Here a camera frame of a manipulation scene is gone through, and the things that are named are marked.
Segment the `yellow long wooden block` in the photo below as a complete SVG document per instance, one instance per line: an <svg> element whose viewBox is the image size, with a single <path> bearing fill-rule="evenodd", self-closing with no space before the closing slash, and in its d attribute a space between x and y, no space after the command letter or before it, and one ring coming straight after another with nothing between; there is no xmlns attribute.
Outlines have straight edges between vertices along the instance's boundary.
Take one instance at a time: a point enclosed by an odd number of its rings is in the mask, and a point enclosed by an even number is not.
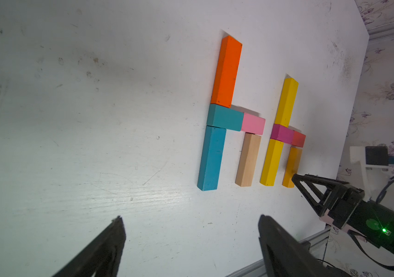
<svg viewBox="0 0 394 277"><path fill-rule="evenodd" d="M274 140L272 138L269 140L264 167L262 169L262 174L259 181L262 185L267 187L274 186L283 147L283 142Z"/></svg>

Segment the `natural beige wooden block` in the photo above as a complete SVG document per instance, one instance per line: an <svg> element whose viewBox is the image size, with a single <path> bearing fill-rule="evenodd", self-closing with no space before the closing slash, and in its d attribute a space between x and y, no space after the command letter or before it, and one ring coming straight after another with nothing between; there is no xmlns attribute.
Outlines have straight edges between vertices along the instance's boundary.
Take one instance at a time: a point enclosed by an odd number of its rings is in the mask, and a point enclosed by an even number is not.
<svg viewBox="0 0 394 277"><path fill-rule="evenodd" d="M235 184L250 187L254 178L261 136L245 133Z"/></svg>

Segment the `orange wooden block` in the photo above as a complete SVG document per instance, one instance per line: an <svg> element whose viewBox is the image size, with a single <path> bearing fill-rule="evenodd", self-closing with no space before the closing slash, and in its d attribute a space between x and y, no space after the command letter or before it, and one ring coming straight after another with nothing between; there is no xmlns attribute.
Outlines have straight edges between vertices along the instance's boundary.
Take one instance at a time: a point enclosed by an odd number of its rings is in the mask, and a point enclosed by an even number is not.
<svg viewBox="0 0 394 277"><path fill-rule="evenodd" d="M243 45L231 36L221 41L211 104L230 108Z"/></svg>

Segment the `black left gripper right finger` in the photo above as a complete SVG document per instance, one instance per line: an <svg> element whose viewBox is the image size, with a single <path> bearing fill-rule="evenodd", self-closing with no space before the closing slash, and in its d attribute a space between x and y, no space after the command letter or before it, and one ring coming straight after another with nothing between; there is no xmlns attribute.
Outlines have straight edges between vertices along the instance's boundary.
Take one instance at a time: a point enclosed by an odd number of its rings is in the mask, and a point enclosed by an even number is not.
<svg viewBox="0 0 394 277"><path fill-rule="evenodd" d="M324 266L272 217L261 215L259 242L269 277L347 277L345 271Z"/></svg>

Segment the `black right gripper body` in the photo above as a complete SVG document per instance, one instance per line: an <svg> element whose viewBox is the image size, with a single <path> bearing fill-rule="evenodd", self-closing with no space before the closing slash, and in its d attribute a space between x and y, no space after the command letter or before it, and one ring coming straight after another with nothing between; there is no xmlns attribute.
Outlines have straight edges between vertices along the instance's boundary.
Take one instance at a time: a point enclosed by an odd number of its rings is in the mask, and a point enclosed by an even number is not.
<svg viewBox="0 0 394 277"><path fill-rule="evenodd" d="M320 220L342 229L362 202L364 195L364 190L351 185L328 186L324 193L326 210L323 216L319 217Z"/></svg>

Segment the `amber long wooden block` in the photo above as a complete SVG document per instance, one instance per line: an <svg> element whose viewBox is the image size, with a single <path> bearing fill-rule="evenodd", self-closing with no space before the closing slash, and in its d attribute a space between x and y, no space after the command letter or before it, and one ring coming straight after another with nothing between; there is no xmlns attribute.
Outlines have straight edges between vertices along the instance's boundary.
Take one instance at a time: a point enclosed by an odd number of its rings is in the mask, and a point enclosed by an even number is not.
<svg viewBox="0 0 394 277"><path fill-rule="evenodd" d="M286 188L293 188L295 185L292 177L297 174L303 150L297 147L291 147L288 155L287 165L285 168L282 186Z"/></svg>

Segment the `red wooden block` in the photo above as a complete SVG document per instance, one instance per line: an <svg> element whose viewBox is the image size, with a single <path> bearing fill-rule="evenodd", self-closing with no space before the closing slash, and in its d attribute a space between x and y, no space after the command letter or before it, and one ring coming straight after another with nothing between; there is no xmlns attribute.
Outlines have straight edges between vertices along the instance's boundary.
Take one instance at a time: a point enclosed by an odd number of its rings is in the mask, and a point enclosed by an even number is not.
<svg viewBox="0 0 394 277"><path fill-rule="evenodd" d="M304 135L298 131L294 131L291 145L295 146L295 147L303 148L305 140L306 140L306 135Z"/></svg>

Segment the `teal wooden block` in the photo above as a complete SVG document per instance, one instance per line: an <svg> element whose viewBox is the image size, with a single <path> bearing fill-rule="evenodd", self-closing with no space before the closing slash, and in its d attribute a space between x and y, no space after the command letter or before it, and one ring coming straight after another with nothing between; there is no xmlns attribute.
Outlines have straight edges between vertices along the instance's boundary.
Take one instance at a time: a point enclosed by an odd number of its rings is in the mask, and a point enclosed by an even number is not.
<svg viewBox="0 0 394 277"><path fill-rule="evenodd" d="M197 184L202 191L218 187L226 133L226 129L206 127Z"/></svg>
<svg viewBox="0 0 394 277"><path fill-rule="evenodd" d="M211 104L207 116L207 125L239 132L242 130L243 118L244 113L242 112Z"/></svg>

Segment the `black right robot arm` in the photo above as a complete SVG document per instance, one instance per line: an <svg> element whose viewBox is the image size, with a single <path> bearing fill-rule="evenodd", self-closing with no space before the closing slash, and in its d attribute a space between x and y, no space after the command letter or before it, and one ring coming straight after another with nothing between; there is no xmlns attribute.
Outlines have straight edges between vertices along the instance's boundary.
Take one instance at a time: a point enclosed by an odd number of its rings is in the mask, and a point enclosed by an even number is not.
<svg viewBox="0 0 394 277"><path fill-rule="evenodd" d="M362 238L394 255L394 211L364 201L364 191L348 182L309 174L294 174L291 180L315 213L331 218L331 225L347 233L359 249ZM383 268L394 271L394 265Z"/></svg>

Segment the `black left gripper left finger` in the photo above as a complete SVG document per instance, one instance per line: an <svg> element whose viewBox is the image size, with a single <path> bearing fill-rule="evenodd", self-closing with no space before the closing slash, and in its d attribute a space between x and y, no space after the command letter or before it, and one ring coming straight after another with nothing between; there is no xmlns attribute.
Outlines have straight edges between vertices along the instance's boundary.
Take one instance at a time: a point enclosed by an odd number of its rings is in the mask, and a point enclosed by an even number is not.
<svg viewBox="0 0 394 277"><path fill-rule="evenodd" d="M55 276L117 276L125 240L126 233L123 219L118 216Z"/></svg>

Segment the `yellow short wooden block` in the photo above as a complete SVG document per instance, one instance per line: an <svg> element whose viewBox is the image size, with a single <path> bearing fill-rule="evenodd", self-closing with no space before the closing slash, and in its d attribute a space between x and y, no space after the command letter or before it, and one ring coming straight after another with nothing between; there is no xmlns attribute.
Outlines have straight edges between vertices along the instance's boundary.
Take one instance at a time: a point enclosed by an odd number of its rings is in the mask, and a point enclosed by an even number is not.
<svg viewBox="0 0 394 277"><path fill-rule="evenodd" d="M280 96L279 106L274 123L288 127L299 83L293 78L286 78Z"/></svg>

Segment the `magenta wooden block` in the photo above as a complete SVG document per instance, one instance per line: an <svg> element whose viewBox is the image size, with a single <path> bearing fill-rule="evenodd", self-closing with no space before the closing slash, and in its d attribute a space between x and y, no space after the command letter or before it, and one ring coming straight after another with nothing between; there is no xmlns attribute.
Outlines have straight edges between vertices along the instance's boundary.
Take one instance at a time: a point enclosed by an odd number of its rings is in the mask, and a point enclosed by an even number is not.
<svg viewBox="0 0 394 277"><path fill-rule="evenodd" d="M272 128L271 139L292 145L295 131L280 124L274 124Z"/></svg>

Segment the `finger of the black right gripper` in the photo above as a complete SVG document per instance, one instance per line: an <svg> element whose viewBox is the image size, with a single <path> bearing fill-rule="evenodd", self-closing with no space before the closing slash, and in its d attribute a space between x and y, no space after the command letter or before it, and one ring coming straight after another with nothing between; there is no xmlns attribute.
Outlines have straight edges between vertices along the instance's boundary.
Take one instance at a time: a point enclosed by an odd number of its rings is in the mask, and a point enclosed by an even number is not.
<svg viewBox="0 0 394 277"><path fill-rule="evenodd" d="M325 205L325 202L327 201L330 193L334 189L329 189L327 187L324 187L322 185L317 185L310 183L308 181L305 181L302 177L302 175L295 174L292 177L292 181L297 187L297 189L301 192L301 194L305 197L307 202L311 205L315 213L319 216L322 217L324 216L327 206Z"/></svg>
<svg viewBox="0 0 394 277"><path fill-rule="evenodd" d="M306 174L302 176L305 181L308 181L313 184L317 185L322 185L324 187L327 187L329 189L334 189L335 187L339 186L345 186L348 184L348 182L345 181L340 181L340 180L335 180L335 179L330 179L330 178L325 178L325 177L320 177L316 175L310 175Z"/></svg>

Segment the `light pink wooden block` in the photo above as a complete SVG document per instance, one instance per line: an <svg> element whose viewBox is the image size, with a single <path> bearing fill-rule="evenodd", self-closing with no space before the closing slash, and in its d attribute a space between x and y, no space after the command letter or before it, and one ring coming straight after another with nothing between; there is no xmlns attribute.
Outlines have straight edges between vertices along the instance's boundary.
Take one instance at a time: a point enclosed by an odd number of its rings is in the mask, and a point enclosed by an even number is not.
<svg viewBox="0 0 394 277"><path fill-rule="evenodd" d="M265 123L266 120L264 118L244 113L241 131L261 136L264 133Z"/></svg>

